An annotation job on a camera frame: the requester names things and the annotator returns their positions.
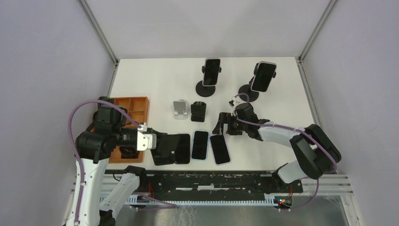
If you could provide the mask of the black phone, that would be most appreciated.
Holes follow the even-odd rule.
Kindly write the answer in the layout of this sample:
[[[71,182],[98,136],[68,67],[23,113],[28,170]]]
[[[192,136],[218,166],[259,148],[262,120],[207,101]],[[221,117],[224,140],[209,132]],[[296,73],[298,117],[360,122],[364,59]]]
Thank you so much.
[[[174,152],[175,164],[188,164],[191,157],[191,137],[190,134],[178,134],[176,136],[177,145]]]

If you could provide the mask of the black folding phone stand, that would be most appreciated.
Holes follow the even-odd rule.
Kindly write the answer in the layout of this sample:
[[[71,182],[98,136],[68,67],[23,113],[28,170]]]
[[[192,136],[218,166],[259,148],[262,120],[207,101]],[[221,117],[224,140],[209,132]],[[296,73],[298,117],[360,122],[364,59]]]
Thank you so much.
[[[191,104],[191,121],[192,122],[204,122],[206,117],[206,103],[202,101],[196,101]]]

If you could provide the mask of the lilac case phone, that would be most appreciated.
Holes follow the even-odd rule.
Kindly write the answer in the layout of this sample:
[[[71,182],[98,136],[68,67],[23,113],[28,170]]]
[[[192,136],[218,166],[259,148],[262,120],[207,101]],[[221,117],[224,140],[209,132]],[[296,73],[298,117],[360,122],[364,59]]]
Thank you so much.
[[[223,165],[231,162],[229,150],[223,135],[211,136],[210,143],[216,165]]]

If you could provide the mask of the light blue case phone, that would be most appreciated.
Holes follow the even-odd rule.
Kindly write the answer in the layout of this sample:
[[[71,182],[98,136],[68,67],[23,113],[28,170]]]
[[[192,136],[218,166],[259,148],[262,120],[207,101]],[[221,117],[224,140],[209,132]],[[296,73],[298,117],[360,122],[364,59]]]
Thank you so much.
[[[192,141],[191,158],[196,161],[205,161],[208,154],[209,132],[197,130]]]

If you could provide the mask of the black round base stand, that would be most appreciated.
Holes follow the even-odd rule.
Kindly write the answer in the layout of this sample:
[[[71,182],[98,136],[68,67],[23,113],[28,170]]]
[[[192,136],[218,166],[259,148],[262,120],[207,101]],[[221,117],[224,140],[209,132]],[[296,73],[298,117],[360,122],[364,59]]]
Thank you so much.
[[[201,97],[210,97],[215,93],[215,86],[203,86],[202,81],[199,81],[195,87],[196,93]]]

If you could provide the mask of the white folding phone stand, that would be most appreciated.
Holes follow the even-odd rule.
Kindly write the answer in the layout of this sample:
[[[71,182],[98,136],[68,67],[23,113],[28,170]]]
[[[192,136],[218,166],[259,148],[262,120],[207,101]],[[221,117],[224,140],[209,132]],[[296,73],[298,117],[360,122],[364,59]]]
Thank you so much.
[[[173,102],[174,118],[176,120],[186,120],[188,118],[188,102],[186,100],[176,100]]]

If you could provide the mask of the pink case phone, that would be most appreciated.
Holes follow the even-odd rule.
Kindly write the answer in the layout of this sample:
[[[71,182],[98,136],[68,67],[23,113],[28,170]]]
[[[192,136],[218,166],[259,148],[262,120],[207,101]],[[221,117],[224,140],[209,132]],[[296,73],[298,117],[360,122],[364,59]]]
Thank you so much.
[[[215,86],[217,84],[219,73],[221,72],[221,59],[206,58],[202,67],[203,86]]]

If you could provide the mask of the clear case phone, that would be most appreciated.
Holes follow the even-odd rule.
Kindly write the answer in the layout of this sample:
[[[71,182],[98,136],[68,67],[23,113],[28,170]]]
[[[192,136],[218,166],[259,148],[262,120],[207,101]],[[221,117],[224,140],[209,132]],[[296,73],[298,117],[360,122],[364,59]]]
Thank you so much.
[[[277,64],[261,61],[256,64],[250,89],[256,92],[266,92],[272,79],[276,77]]]

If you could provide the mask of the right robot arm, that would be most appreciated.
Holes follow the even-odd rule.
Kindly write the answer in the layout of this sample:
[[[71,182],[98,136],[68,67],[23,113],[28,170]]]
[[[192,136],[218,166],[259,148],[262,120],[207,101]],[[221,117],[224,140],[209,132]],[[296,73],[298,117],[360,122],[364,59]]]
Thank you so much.
[[[323,129],[311,124],[303,129],[284,126],[267,119],[259,119],[253,106],[240,103],[231,113],[221,112],[212,133],[237,136],[245,132],[258,141],[277,143],[293,150],[296,160],[279,167],[272,178],[277,192],[286,191],[292,182],[303,178],[319,179],[326,173],[334,173],[342,156]]]

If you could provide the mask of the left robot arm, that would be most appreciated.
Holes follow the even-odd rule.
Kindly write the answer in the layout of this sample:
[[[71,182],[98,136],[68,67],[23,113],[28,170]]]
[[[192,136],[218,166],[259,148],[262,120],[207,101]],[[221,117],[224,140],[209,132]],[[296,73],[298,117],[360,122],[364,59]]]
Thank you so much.
[[[72,120],[77,110],[90,103],[98,109],[92,123],[77,138],[72,136]],[[106,168],[116,147],[152,150],[163,135],[145,124],[138,124],[127,109],[103,100],[89,100],[77,105],[68,120],[69,139],[76,157],[76,185],[67,226],[114,226],[125,202],[135,191],[148,186],[146,170],[128,166],[115,188],[102,202],[101,188]]]

